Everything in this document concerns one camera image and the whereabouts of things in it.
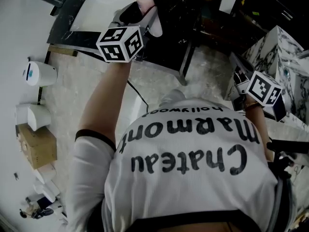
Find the green-handled brush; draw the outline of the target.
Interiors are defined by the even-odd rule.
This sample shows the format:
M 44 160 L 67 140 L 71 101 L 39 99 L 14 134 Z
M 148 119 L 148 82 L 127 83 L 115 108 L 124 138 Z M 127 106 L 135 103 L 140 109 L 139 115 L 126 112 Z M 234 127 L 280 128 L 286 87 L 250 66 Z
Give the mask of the green-handled brush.
M 39 87 L 37 105 L 45 105 L 46 99 L 43 97 L 43 87 Z

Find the person's white printed shirt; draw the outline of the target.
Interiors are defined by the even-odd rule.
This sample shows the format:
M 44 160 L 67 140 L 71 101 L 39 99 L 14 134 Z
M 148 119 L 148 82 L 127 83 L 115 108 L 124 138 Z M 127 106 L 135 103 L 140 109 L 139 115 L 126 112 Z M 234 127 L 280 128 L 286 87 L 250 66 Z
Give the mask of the person's white printed shirt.
M 68 232 L 158 230 L 233 219 L 266 232 L 277 179 L 262 139 L 245 116 L 184 100 L 138 118 L 119 145 L 76 133 L 67 187 Z

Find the person's right forearm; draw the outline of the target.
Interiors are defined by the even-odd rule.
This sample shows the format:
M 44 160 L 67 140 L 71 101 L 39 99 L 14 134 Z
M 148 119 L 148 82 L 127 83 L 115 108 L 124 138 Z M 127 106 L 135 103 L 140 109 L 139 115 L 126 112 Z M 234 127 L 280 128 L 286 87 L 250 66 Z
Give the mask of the person's right forearm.
M 270 138 L 267 131 L 266 119 L 264 116 L 263 108 L 258 102 L 249 102 L 245 105 L 246 117 L 255 125 L 257 128 L 264 147 L 264 153 L 267 161 L 274 160 L 274 154 L 271 150 L 267 149 L 267 143 L 270 142 Z

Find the black marble vanity table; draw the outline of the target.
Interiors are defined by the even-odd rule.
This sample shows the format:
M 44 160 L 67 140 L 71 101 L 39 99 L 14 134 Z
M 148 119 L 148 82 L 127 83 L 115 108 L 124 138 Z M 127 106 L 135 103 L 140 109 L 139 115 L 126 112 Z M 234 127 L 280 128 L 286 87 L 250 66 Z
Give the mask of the black marble vanity table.
M 66 0 L 51 28 L 49 44 L 73 49 L 103 60 L 95 49 L 97 31 L 72 31 L 70 28 L 86 0 Z M 152 37 L 137 60 L 173 74 L 185 85 L 185 75 L 193 54 L 194 27 L 200 16 L 203 0 L 155 0 L 163 35 Z

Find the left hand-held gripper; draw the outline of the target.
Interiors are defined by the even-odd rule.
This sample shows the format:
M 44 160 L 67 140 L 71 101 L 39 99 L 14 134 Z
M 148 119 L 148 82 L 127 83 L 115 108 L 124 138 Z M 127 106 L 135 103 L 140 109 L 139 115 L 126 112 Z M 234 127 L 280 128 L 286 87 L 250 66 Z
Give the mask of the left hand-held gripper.
M 149 41 L 145 33 L 151 29 L 156 17 L 156 6 L 143 16 L 136 1 L 126 10 L 118 11 L 96 42 L 104 61 L 130 62 Z

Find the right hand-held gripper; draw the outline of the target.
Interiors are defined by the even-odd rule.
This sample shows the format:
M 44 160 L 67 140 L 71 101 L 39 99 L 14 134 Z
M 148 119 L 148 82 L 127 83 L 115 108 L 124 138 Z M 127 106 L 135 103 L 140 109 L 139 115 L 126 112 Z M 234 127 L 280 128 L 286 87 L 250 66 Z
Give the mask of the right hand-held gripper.
M 231 93 L 234 110 L 243 110 L 246 95 L 263 107 L 273 107 L 281 95 L 282 87 L 271 76 L 254 71 L 252 64 L 243 57 L 230 54 L 233 80 L 236 84 Z

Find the person's left forearm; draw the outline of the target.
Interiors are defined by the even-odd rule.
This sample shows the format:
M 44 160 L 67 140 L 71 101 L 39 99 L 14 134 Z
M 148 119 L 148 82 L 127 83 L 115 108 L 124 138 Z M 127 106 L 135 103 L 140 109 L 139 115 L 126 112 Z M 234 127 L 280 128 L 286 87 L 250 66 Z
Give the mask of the person's left forearm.
M 83 111 L 79 129 L 92 130 L 115 144 L 115 129 L 131 62 L 111 63 L 90 96 Z

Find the white toilet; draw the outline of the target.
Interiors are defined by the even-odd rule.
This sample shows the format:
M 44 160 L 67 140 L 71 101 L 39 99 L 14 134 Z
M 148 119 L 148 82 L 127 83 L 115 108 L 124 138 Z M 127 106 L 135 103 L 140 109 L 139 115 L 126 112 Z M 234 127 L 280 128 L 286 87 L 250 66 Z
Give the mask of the white toilet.
M 15 121 L 17 125 L 28 124 L 33 131 L 37 131 L 50 125 L 52 117 L 45 106 L 25 103 L 15 106 Z

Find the white round trash bin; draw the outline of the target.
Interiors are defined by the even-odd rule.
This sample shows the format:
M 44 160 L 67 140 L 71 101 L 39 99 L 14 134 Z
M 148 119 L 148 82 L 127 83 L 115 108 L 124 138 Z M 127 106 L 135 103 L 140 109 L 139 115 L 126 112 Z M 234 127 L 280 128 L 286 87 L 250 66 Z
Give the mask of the white round trash bin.
M 49 64 L 29 61 L 23 71 L 23 77 L 30 86 L 49 86 L 57 81 L 57 70 Z

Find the small cardboard box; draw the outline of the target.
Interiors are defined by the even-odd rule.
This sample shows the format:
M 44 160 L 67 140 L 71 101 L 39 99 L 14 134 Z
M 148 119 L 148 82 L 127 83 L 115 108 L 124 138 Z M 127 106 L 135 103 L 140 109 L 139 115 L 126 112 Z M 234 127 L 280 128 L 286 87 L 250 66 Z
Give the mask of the small cardboard box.
M 57 160 L 56 138 L 47 127 L 33 131 L 28 124 L 15 127 L 21 150 L 34 170 Z

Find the white marble-patterned cabinet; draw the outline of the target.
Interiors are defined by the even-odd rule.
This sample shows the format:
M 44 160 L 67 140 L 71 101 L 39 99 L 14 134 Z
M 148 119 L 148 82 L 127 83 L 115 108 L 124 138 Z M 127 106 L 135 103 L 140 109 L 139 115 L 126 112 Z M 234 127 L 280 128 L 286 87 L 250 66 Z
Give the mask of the white marble-patterned cabinet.
M 282 87 L 273 107 L 263 107 L 271 119 L 309 132 L 309 57 L 298 59 L 304 48 L 279 26 L 274 27 L 242 55 L 258 71 L 271 76 Z M 226 100 L 236 84 L 233 74 Z

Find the white pink pump bottle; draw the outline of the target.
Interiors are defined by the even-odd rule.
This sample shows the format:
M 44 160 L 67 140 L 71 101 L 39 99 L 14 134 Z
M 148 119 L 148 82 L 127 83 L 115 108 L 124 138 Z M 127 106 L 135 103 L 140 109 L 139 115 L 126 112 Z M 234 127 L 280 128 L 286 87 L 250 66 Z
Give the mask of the white pink pump bottle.
M 136 1 L 142 15 L 145 15 L 152 7 L 155 6 L 154 0 L 136 0 Z M 154 21 L 149 28 L 150 28 L 150 34 L 152 36 L 156 38 L 162 36 L 163 31 L 158 14 L 156 14 L 156 17 L 154 18 Z

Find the white sink basin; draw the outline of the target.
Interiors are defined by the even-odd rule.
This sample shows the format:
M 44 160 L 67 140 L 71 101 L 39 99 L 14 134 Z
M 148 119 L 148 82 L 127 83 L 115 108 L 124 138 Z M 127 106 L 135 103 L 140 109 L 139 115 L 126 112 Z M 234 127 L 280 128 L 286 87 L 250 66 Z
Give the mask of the white sink basin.
M 112 22 L 116 12 L 135 0 L 85 0 L 70 30 L 102 32 Z

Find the black chest-mounted device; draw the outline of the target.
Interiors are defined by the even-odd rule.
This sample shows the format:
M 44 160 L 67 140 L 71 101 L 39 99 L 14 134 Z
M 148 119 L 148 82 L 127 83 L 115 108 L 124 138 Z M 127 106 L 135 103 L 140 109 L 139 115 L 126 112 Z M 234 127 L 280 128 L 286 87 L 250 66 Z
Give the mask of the black chest-mounted device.
M 272 139 L 267 143 L 267 149 L 275 153 L 275 159 L 279 158 L 281 152 L 293 154 L 297 153 L 309 157 L 309 142 Z

